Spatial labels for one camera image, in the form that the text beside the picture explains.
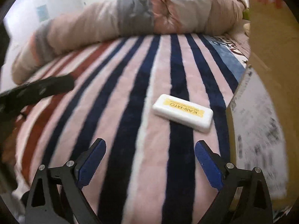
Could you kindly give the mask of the rolled pink grey duvet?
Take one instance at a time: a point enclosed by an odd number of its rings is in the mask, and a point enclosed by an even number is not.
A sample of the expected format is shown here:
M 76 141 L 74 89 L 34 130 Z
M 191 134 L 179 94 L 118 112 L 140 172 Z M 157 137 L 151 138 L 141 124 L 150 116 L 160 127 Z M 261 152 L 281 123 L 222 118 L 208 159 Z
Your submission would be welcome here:
M 41 25 L 15 58 L 17 85 L 58 56 L 126 36 L 203 33 L 218 36 L 240 23 L 244 0 L 105 0 Z

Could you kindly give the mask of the brown cardboard box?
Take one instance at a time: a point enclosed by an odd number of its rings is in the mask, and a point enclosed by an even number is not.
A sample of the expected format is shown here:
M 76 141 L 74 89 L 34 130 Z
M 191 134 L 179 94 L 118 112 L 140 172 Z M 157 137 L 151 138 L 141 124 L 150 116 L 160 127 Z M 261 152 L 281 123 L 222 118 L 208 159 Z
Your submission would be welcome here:
M 298 198 L 298 21 L 284 0 L 249 0 L 251 53 L 226 117 L 230 160 L 259 167 L 272 206 Z

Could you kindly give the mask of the white case yellow label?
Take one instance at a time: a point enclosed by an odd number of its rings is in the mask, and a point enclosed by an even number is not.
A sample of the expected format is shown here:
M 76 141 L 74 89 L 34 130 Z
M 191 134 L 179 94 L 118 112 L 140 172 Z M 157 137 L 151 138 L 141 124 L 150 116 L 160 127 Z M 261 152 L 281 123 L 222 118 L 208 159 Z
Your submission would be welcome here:
M 210 108 L 162 94 L 152 109 L 157 116 L 191 127 L 199 132 L 210 131 L 213 118 L 213 111 Z

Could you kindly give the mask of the small wall poster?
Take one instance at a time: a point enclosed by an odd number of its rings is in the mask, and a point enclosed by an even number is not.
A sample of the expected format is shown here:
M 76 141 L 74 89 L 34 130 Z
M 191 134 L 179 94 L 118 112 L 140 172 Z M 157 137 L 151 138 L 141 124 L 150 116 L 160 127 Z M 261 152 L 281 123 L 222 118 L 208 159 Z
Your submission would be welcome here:
M 47 5 L 41 5 L 36 7 L 36 14 L 38 16 L 39 22 L 44 22 L 50 19 Z

